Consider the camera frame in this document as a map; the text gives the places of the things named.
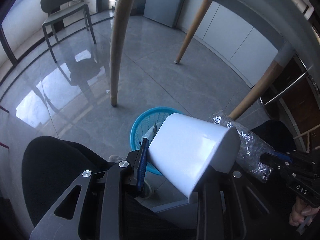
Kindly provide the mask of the person right hand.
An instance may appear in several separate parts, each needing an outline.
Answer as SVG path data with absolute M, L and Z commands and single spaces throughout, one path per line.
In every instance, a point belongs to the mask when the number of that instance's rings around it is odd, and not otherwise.
M 296 197 L 296 202 L 289 216 L 289 224 L 291 226 L 299 226 L 304 223 L 306 217 L 316 215 L 318 212 L 319 207 L 313 208 L 299 197 Z

